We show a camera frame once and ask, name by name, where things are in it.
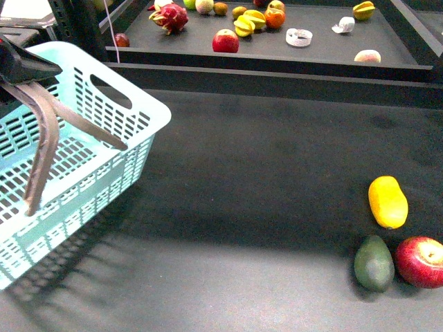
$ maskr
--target cable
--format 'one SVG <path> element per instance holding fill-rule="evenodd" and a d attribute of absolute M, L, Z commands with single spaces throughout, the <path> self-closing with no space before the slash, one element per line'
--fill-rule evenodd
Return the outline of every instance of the cable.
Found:
<path fill-rule="evenodd" d="M 114 36 L 114 30 L 112 28 L 112 22 L 111 22 L 111 16 L 109 15 L 108 4 L 106 3 L 106 0 L 103 0 L 103 3 L 105 4 L 106 16 L 108 17 L 108 21 L 109 21 L 109 29 L 111 31 L 112 41 L 114 42 L 114 46 L 116 48 L 117 63 L 119 64 L 120 63 L 120 53 L 118 52 L 117 42 L 116 42 L 116 38 Z"/>

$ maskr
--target white tape roll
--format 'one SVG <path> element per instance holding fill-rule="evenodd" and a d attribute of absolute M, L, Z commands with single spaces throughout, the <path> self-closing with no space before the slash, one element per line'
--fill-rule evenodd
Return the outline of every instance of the white tape roll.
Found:
<path fill-rule="evenodd" d="M 286 42 L 295 47 L 304 47 L 310 45 L 312 32 L 303 29 L 288 29 L 286 32 Z"/>
<path fill-rule="evenodd" d="M 338 25 L 332 27 L 332 31 L 335 33 L 350 33 L 354 30 L 355 20 L 354 17 L 342 17 Z"/>

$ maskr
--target red apple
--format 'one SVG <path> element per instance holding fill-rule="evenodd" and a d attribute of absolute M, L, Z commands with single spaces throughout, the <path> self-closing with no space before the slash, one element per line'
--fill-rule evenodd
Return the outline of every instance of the red apple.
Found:
<path fill-rule="evenodd" d="M 271 0 L 253 0 L 252 2 L 257 7 L 266 7 Z"/>
<path fill-rule="evenodd" d="M 116 33 L 115 35 L 117 47 L 129 47 L 129 37 L 124 33 Z"/>
<path fill-rule="evenodd" d="M 410 237 L 399 244 L 395 263 L 400 275 L 420 288 L 443 286 L 443 245 L 429 237 Z"/>
<path fill-rule="evenodd" d="M 239 48 L 239 40 L 236 33 L 229 29 L 222 29 L 213 38 L 214 52 L 236 53 Z"/>

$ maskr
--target light blue plastic basket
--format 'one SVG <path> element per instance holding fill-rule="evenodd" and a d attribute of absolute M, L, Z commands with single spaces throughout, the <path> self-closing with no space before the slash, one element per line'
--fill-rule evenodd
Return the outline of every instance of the light blue plastic basket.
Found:
<path fill-rule="evenodd" d="M 61 41 L 28 49 L 62 67 L 48 90 L 72 110 L 127 143 L 119 151 L 59 119 L 60 143 L 39 211 L 26 216 L 22 196 L 39 132 L 28 107 L 0 119 L 0 289 L 34 266 L 141 175 L 154 134 L 171 118 L 161 102 Z M 91 82 L 95 75 L 125 95 L 131 109 L 113 102 Z"/>

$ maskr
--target avocado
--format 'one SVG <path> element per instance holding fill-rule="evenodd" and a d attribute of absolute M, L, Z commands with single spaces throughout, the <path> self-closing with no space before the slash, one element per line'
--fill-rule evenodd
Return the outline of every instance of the avocado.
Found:
<path fill-rule="evenodd" d="M 354 272 L 359 283 L 370 291 L 382 293 L 389 288 L 394 279 L 394 261 L 381 237 L 366 237 L 355 255 Z"/>

